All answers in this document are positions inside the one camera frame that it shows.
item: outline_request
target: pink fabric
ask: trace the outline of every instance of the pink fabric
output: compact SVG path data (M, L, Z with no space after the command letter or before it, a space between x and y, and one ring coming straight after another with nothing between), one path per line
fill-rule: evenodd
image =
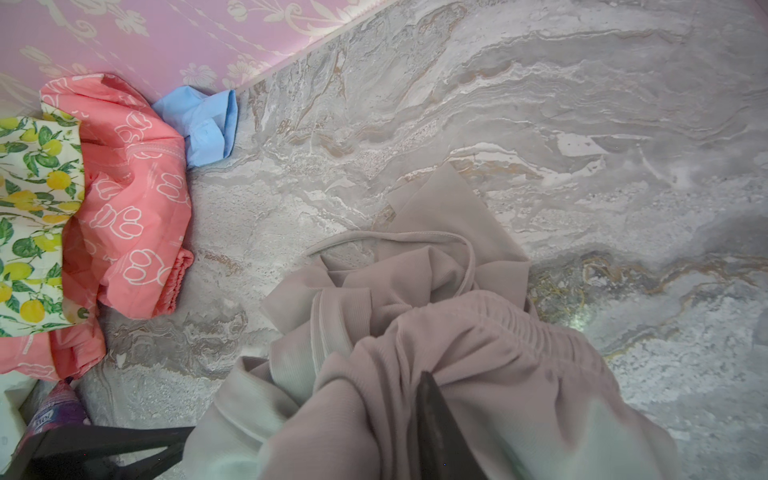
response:
M391 1L4 0L0 117L37 111L51 78L93 71L150 102L182 84L237 88Z
M64 231L66 299L85 323L0 338L0 373L82 376L104 357L96 299L133 319L171 313L193 255L181 247L191 217L184 139L111 74L59 78L43 102L82 120L86 194Z
M35 379L52 381L68 376L80 378L106 353L104 335L92 316L66 329L0 338L0 373L17 370Z

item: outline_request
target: light blue cloth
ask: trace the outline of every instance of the light blue cloth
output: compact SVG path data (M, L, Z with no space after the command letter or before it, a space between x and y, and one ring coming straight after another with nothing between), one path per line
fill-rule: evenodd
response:
M232 153L237 126L235 90L209 97L185 85L162 97L152 108L184 136L187 168L208 165Z

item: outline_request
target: marble floor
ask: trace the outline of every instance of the marble floor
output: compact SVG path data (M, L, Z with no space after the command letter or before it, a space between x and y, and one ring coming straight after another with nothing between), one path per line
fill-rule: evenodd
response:
M190 173L177 312L104 312L96 423L195 424L277 337L259 303L300 252L448 161L682 478L768 478L768 35L742 2L401 0L239 102L232 157Z

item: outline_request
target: lemon pattern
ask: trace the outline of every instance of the lemon pattern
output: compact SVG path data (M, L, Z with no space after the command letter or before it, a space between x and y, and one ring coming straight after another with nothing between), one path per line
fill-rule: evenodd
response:
M0 336L88 318L61 285L61 234L84 199L79 121L42 107L44 120L0 118Z

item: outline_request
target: pile of clothes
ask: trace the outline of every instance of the pile of clothes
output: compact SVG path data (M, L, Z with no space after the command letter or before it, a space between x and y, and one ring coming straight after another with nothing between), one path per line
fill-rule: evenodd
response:
M264 300L284 336L224 380L187 440L187 478L423 478L422 372L488 478L677 477L674 440L623 402L600 354L537 318L528 258L449 164L388 201L386 232L307 252L377 238L375 263L321 255Z
M0 120L0 373L82 376L106 352L98 303L171 313L193 255L185 140L112 74L41 89Z

